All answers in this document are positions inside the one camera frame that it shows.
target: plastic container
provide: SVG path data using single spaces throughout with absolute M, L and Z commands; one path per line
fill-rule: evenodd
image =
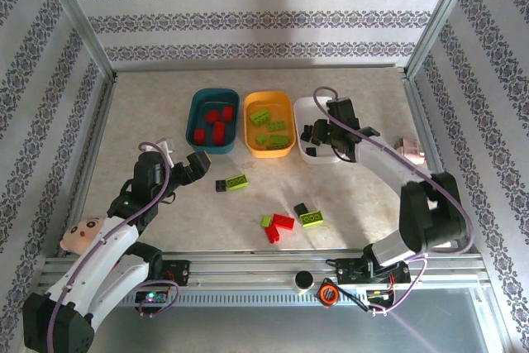
M 325 107 L 327 101 L 331 97 L 318 97 L 319 103 Z M 303 127 L 306 124 L 313 125 L 317 119 L 326 119 L 325 115 L 320 111 L 312 97 L 303 97 L 294 103 L 294 119 L 296 120 L 296 136 L 298 137 L 298 147 L 301 152 L 301 158 L 310 165 L 328 165 L 340 161 L 332 151 L 330 145 L 316 146 L 309 142 L 301 141 L 299 137 L 303 132 Z M 316 157 L 307 155 L 305 149 L 316 148 Z
M 193 95 L 189 110 L 188 128 L 185 132 L 187 142 L 195 151 L 205 150 L 212 155 L 224 155 L 233 149 L 237 137 L 237 122 L 239 117 L 239 94 L 229 88 L 204 88 Z M 222 115 L 224 107 L 234 107 L 233 119 L 226 123 L 224 145 L 213 145 L 213 124 L 206 121 L 206 115 L 217 110 Z M 206 130 L 206 145 L 195 145 L 193 134 L 195 129 Z
M 266 128 L 266 123 L 259 127 L 254 126 L 250 120 L 250 115 L 261 109 L 266 109 L 270 113 L 270 120 L 272 122 L 284 121 L 287 128 L 282 131 L 270 133 Z M 245 143 L 253 156 L 261 159 L 283 157 L 288 155 L 294 147 L 294 144 L 296 143 L 296 131 L 294 127 L 292 103 L 287 94 L 280 91 L 259 91 L 258 93 L 250 94 L 245 98 L 244 118 Z M 255 141 L 255 138 L 262 133 L 266 134 L 268 138 L 270 134 L 287 135 L 290 144 L 284 149 L 266 150 L 266 145 L 258 145 Z

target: striped wallpaper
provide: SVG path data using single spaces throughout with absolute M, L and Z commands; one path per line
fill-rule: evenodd
M 0 38 L 4 353 L 18 351 L 23 300 L 66 223 L 103 77 L 59 0 L 0 0 Z
M 79 0 L 117 70 L 404 66 L 438 1 Z
M 459 0 L 415 77 L 515 351 L 529 351 L 529 0 Z

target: cartoon face sticker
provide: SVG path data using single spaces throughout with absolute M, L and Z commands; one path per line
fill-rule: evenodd
M 66 231 L 60 242 L 60 248 L 77 255 L 83 254 L 98 235 L 103 222 L 104 218 L 83 219 L 78 225 Z

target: beige table surface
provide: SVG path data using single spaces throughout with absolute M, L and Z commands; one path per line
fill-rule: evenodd
M 396 69 L 218 70 L 119 74 L 84 216 L 103 215 L 132 177 L 141 141 L 172 136 L 175 162 L 193 150 L 185 140 L 192 96 L 201 88 L 233 88 L 241 96 L 235 148 L 212 155 L 206 176 L 177 189 L 171 205 L 160 205 L 157 218 L 140 240 L 161 250 L 273 250 L 362 248 L 397 228 L 398 196 L 360 165 L 304 163 L 295 146 L 280 159 L 256 159 L 244 143 L 242 103 L 249 93 L 281 90 L 292 102 L 330 86 L 350 97 L 361 126 L 372 126 L 391 144 L 415 138 L 407 99 Z M 216 193 L 215 180 L 245 174 L 249 186 Z M 270 245 L 260 219 L 274 212 L 294 214 L 305 203 L 321 210 L 319 227 L 280 231 Z

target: yellow bin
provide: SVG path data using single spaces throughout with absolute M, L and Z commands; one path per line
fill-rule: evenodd
M 272 122 L 283 121 L 286 123 L 286 130 L 269 132 L 266 123 L 256 127 L 250 120 L 252 113 L 266 109 L 271 115 Z M 280 91 L 259 91 L 252 93 L 245 98 L 244 104 L 245 117 L 245 142 L 253 156 L 261 159 L 270 159 L 273 157 L 283 157 L 288 155 L 296 143 L 296 128 L 294 126 L 294 115 L 292 103 L 287 94 Z M 255 138 L 259 134 L 266 134 L 269 141 L 270 134 L 288 135 L 290 144 L 287 148 L 277 150 L 266 150 L 266 145 L 258 145 Z

